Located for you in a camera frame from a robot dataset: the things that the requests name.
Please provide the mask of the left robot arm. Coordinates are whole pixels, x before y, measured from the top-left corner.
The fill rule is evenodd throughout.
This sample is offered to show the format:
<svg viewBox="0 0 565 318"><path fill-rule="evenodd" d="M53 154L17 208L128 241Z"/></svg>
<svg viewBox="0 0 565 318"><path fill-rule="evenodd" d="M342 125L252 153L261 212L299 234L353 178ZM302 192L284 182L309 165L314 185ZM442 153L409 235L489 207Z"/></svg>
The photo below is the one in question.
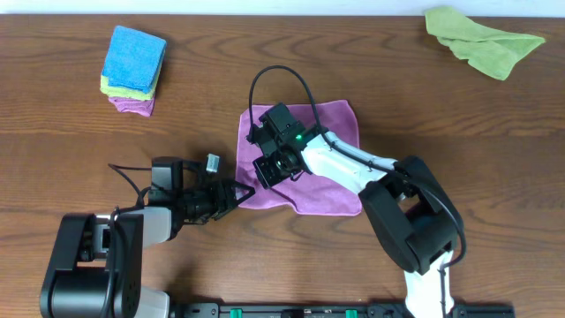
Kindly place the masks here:
<svg viewBox="0 0 565 318"><path fill-rule="evenodd" d="M141 283L144 249L172 240L185 225L219 220L250 199L253 187L217 178L219 158L203 163L161 156L151 184L129 208L108 215L67 214L50 256L40 296L44 317L180 317L165 291Z"/></svg>

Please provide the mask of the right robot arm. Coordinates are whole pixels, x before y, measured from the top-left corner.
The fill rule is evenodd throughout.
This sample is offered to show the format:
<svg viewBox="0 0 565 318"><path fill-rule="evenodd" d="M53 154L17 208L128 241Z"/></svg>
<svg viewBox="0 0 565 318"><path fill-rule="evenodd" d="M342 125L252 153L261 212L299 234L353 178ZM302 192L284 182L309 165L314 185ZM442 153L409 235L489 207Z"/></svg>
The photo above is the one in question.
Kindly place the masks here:
<svg viewBox="0 0 565 318"><path fill-rule="evenodd" d="M414 317L447 317L455 306L448 270L467 252L463 219L426 164L371 155L321 124L307 128L278 103L251 124L253 162L269 189L301 173L356 194L383 250L404 272L405 305Z"/></svg>

